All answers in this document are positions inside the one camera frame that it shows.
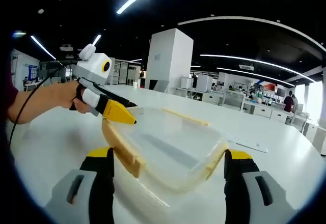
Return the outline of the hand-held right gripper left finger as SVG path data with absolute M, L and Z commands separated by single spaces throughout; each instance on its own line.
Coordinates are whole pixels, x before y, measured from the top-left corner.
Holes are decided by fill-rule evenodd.
M 53 187 L 46 213 L 54 223 L 114 223 L 114 174 L 113 148 L 92 150 Z

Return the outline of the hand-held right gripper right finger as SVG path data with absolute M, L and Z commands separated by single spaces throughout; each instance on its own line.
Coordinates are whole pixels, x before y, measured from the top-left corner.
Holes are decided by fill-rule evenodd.
M 296 214 L 286 191 L 248 153 L 225 151 L 224 178 L 225 223 L 288 223 Z

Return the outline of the person's left hand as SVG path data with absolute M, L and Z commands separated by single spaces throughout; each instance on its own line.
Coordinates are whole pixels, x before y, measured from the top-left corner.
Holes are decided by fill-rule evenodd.
M 56 84 L 56 105 L 67 109 L 74 105 L 79 113 L 86 114 L 89 112 L 89 106 L 77 98 L 78 85 L 77 81 Z

